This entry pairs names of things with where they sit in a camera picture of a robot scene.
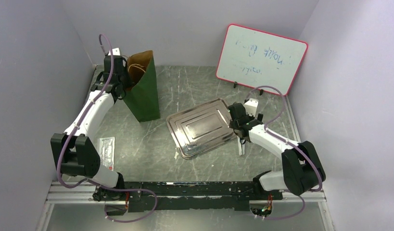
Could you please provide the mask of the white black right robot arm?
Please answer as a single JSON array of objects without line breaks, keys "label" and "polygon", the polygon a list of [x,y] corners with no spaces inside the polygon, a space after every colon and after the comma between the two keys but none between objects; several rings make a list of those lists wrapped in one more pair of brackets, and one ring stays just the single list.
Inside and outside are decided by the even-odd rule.
[{"label": "white black right robot arm", "polygon": [[252,187],[257,199],[265,199],[271,191],[289,191],[302,195],[322,189],[326,179],[314,145],[285,138],[267,127],[261,117],[255,117],[257,105],[251,102],[234,103],[228,107],[229,127],[238,137],[239,155],[245,154],[247,142],[256,144],[275,155],[282,162],[281,171],[268,171],[254,178]]}]

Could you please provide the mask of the silver metal tray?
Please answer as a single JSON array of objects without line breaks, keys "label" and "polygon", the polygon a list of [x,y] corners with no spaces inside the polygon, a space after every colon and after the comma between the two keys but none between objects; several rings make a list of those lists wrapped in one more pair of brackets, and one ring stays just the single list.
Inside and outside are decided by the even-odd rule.
[{"label": "silver metal tray", "polygon": [[192,159],[236,138],[229,128],[228,103],[217,98],[166,118],[176,149],[184,159]]}]

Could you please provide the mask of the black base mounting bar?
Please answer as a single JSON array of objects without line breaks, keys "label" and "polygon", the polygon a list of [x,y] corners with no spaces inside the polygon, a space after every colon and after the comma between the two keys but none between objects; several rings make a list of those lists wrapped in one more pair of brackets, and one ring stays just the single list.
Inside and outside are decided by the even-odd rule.
[{"label": "black base mounting bar", "polygon": [[254,181],[140,182],[126,181],[128,193],[98,187],[97,202],[127,202],[129,212],[188,209],[250,211],[250,202],[281,200],[279,190],[265,191]]}]

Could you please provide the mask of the green brown paper bag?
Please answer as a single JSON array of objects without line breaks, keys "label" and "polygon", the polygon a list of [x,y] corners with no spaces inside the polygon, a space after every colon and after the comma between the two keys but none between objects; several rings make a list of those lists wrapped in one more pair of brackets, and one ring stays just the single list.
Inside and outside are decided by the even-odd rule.
[{"label": "green brown paper bag", "polygon": [[138,122],[159,119],[157,74],[153,51],[136,53],[127,61],[127,71],[134,85],[125,88],[124,103]]}]

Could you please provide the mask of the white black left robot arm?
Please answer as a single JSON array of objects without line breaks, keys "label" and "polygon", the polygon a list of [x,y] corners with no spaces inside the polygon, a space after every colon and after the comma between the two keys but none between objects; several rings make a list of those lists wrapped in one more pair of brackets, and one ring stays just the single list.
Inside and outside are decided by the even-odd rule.
[{"label": "white black left robot arm", "polygon": [[85,180],[106,188],[114,200],[126,194],[123,176],[101,164],[101,158],[91,137],[98,131],[106,113],[126,93],[132,84],[127,70],[127,59],[121,55],[106,55],[104,71],[90,88],[87,102],[74,122],[63,132],[51,138],[51,149],[58,181],[66,188],[62,175],[82,176]]}]

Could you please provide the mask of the white plastic packet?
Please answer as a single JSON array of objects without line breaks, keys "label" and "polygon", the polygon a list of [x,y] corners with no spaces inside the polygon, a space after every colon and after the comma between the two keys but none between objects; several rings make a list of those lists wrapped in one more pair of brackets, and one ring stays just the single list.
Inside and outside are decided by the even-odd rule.
[{"label": "white plastic packet", "polygon": [[97,151],[101,164],[110,170],[114,170],[115,137],[99,138]]}]

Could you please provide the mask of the silver metal tongs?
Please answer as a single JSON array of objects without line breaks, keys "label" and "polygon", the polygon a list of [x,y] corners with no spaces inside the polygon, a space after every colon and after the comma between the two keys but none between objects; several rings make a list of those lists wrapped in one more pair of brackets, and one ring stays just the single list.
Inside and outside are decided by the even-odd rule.
[{"label": "silver metal tongs", "polygon": [[239,152],[239,156],[245,155],[245,143],[246,140],[243,138],[238,138],[238,152]]}]

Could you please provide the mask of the aluminium frame rail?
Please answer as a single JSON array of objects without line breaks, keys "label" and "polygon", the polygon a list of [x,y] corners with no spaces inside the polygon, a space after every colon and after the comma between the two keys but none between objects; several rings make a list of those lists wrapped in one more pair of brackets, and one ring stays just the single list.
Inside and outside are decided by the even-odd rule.
[{"label": "aluminium frame rail", "polygon": [[[234,199],[237,201],[248,201],[254,204],[265,203],[270,198],[273,201],[300,202],[303,198],[305,202],[326,202],[324,192],[305,192],[301,196],[296,196],[286,190],[276,190],[268,192],[266,195],[255,195],[253,189],[249,189],[247,182],[241,182],[240,186],[232,182],[227,186],[225,183],[219,184],[219,189],[214,190],[214,182],[209,184],[191,184],[190,187],[170,182],[168,185],[157,183],[153,186],[151,182],[140,183],[131,182],[135,191],[129,193],[129,201],[137,202],[143,200],[143,197],[154,198],[149,192],[143,192],[146,189],[154,192],[158,199]],[[46,201],[48,203],[61,204],[78,204],[86,202],[107,201],[104,195],[101,195],[102,188],[89,182],[84,182],[73,189],[66,188],[58,182],[51,184]]]}]

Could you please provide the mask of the red framed whiteboard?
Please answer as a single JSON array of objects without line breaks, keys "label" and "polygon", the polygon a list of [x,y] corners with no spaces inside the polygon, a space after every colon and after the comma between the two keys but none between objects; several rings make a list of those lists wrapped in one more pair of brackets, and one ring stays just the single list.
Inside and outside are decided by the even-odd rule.
[{"label": "red framed whiteboard", "polygon": [[267,85],[266,92],[286,96],[307,50],[304,41],[230,24],[216,77],[250,88]]}]

